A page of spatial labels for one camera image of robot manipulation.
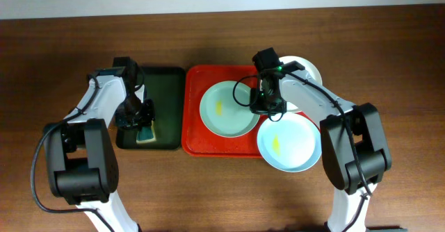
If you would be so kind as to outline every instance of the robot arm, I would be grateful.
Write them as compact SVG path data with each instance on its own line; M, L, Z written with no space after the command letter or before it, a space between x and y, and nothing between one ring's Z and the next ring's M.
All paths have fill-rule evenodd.
M93 74L82 100L65 117L69 121L45 140L49 185L68 204L97 210L114 231L140 231L117 192L119 169L108 126L115 116L117 126L140 129L151 124L154 113L152 102L143 101L143 83L136 86L137 64L115 58L113 66ZM68 157L79 148L87 150L87 158ZM110 231L96 214L85 213L98 231Z
M332 232L365 231L367 194L374 191L383 172L391 167L391 155L377 109L369 103L356 106L338 97L319 85L296 61L281 63L272 48L260 51L252 60L259 72L261 90L251 89L250 110L269 116L283 114L286 103L291 102L321 130L323 167L336 188L327 228ZM362 141L355 143L359 162L355 160L345 131L346 122L355 135L362 135ZM359 167L366 183L361 181Z

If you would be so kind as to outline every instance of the plate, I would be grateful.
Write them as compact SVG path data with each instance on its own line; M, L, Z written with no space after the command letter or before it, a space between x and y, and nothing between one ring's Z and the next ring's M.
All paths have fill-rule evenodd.
M294 113L285 113L279 122L264 121L257 145L267 163L285 172L309 169L321 156L320 131L306 117Z
M320 72L317 70L317 68L315 67L314 64L312 64L311 62L309 62L308 60L301 58L301 57L297 57L297 56L284 56L280 58L280 62L283 63L289 63L292 61L297 61L299 62L301 65L303 65L305 67L305 69L309 72L309 74L311 74L312 78L314 78L314 80L317 83L320 83L321 85L323 84L323 81L321 80L321 75ZM298 112L298 107L293 105L292 103L287 102L287 111L288 112Z
M223 81L211 86L201 98L200 116L204 125L216 135L235 138L251 131L259 120L259 115L250 112L249 107L240 106L233 98L235 81ZM235 91L236 99L249 103L250 88L239 83Z

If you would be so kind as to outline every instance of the yellow object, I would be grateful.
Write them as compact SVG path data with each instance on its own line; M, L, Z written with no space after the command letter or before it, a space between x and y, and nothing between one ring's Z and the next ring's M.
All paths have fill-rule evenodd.
M223 115L223 103L222 101L216 102L216 114L217 115Z
M275 138L273 138L272 141L272 149L277 154L277 156L280 156L280 141L278 141L278 135L275 134Z

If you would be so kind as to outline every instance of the red tray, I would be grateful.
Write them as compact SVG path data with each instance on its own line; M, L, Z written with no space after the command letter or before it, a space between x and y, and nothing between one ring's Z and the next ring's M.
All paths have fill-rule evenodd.
M238 81L256 73L253 65L197 65L187 72L181 139L187 153L192 156L261 158L257 133L267 116L261 116L249 133L237 138L223 138L212 133L200 117L201 98L212 85L222 81ZM253 88L257 80L248 78L243 83Z

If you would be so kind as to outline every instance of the wood surface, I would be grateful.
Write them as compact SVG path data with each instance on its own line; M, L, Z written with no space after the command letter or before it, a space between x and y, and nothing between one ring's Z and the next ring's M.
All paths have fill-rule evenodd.
M87 73L115 56L185 69L249 65L267 47L312 61L344 99L378 107L393 167L366 225L445 229L444 5L8 20L0 45L0 231L94 231L84 214L41 211L29 185L42 127L79 102ZM330 215L321 160L290 174L182 149L115 153L120 197L144 231L278 231ZM67 208L49 191L43 153L36 176L42 202Z

